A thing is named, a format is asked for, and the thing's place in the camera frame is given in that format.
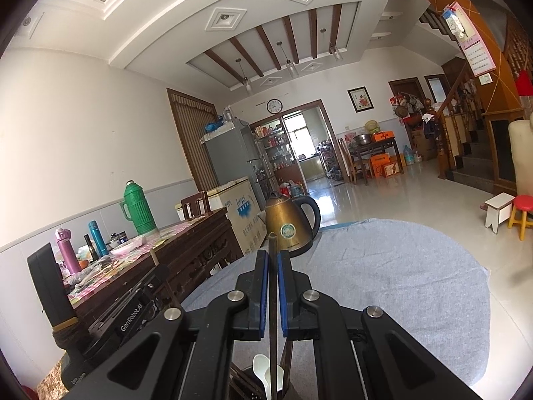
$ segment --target metal bowl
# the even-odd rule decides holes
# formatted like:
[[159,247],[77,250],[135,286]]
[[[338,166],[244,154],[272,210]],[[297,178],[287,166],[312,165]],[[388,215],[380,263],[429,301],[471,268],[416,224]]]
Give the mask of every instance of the metal bowl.
[[355,142],[360,146],[370,144],[372,142],[372,136],[370,134],[361,134],[355,136]]

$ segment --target kettle handle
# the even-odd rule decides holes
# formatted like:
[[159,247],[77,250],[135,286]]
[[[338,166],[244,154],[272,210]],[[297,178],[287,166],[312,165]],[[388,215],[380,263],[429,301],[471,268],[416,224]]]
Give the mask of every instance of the kettle handle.
[[318,229],[320,228],[320,220],[321,220],[321,218],[320,218],[320,209],[318,207],[318,204],[316,204],[316,201],[314,201],[314,199],[312,199],[309,196],[297,197],[297,198],[293,199],[292,201],[300,209],[302,209],[302,205],[303,204],[307,204],[307,205],[311,206],[311,209],[313,209],[314,225],[313,225],[313,230],[311,230],[311,237],[314,239],[316,237],[316,234],[318,233]]
[[123,215],[124,215],[124,218],[126,218],[128,221],[133,221],[133,219],[131,219],[131,217],[128,216],[128,215],[126,214],[126,209],[124,209],[124,204],[126,204],[126,201],[121,201],[121,202],[119,203],[119,205],[121,206],[121,209],[122,209],[122,213],[123,213]]

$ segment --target red stool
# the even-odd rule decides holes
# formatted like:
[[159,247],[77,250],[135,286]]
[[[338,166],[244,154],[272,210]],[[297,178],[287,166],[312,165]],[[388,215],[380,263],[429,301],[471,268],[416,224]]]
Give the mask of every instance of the red stool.
[[[516,210],[522,211],[522,219],[517,221],[515,219]],[[526,234],[526,227],[533,226],[533,221],[528,221],[528,212],[533,211],[533,197],[518,196],[513,200],[513,212],[509,218],[509,228],[515,224],[520,224],[520,240],[524,240]]]

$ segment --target white spoon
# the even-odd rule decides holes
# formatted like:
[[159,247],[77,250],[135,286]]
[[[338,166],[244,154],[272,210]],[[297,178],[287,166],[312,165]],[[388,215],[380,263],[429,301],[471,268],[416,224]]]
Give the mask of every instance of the white spoon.
[[[283,388],[283,369],[278,365],[277,367],[277,385],[278,391],[281,391]],[[272,393],[270,389],[270,359],[264,355],[255,355],[254,361],[252,364],[254,374],[263,382],[266,392],[266,400],[272,400]]]

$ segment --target wall clock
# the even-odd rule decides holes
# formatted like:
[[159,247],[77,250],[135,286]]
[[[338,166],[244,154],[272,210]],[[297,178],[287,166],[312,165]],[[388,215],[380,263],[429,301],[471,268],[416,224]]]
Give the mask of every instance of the wall clock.
[[266,103],[266,110],[270,114],[277,114],[283,109],[283,104],[279,99],[271,99]]

